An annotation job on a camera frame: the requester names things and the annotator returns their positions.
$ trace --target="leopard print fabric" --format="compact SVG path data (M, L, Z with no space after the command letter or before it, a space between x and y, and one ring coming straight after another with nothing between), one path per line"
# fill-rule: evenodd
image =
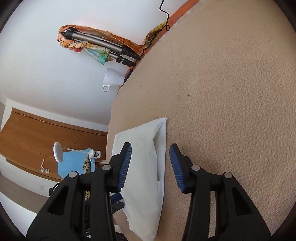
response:
M91 161L89 160L89 156L87 155L85 157L85 161L83 164L83 171L84 173L90 173L91 172ZM91 192L86 191L85 192L85 200L89 199L91 197Z

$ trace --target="round lamp head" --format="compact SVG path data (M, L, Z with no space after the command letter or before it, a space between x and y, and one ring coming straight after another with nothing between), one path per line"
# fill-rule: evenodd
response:
M54 144L54 158L58 163L61 163L63 161L63 149L61 143L59 142L56 142Z

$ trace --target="white cup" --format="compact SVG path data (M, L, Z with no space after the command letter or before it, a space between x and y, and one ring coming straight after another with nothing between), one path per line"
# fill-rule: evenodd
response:
M107 69L103 80L103 91L107 92L111 86L122 86L125 77L117 73L113 69Z

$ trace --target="folded cloth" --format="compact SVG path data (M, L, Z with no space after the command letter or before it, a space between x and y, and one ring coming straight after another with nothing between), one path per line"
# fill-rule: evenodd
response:
M121 195L130 230L143 241L153 241L158 230L164 193L166 118L118 133L112 155L124 143L132 146L125 185Z

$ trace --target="white desk lamp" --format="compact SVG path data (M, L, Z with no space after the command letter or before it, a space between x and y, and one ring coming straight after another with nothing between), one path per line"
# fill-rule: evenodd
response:
M84 151L74 150L74 149L70 149L70 148L66 148L66 147L62 148L61 143L56 142L54 144L54 158L59 163L61 163L63 161L63 150L71 150L71 151L77 151L77 152L82 152L82 153L88 154L90 161L91 161L91 159L97 159L97 158L101 157L100 151L95 151L95 150L91 149L89 152L84 152Z

